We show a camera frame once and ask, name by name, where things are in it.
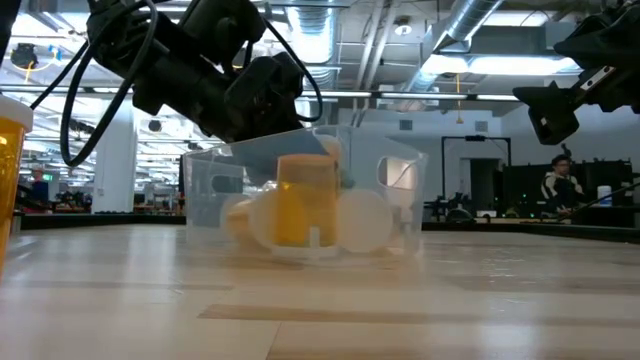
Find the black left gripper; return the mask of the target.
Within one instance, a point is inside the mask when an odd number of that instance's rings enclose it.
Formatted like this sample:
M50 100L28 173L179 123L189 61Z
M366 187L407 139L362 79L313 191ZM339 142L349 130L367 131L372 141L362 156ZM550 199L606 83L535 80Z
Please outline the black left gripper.
M205 136L236 142L234 164L252 183L266 183L282 156L327 155L310 131L297 130L300 67L292 55L233 67L266 29L259 14L188 14L179 23L164 14L102 14L99 63L122 78L136 108L155 115L168 106Z

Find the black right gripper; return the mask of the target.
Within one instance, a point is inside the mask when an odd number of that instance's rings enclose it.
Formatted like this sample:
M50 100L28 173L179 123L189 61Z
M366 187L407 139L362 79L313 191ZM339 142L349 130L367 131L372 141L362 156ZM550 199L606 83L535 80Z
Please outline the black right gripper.
M554 51L583 71L572 88L516 87L542 145L558 145L579 128L575 110L597 105L602 112L630 107L639 112L639 5L609 7L584 19Z

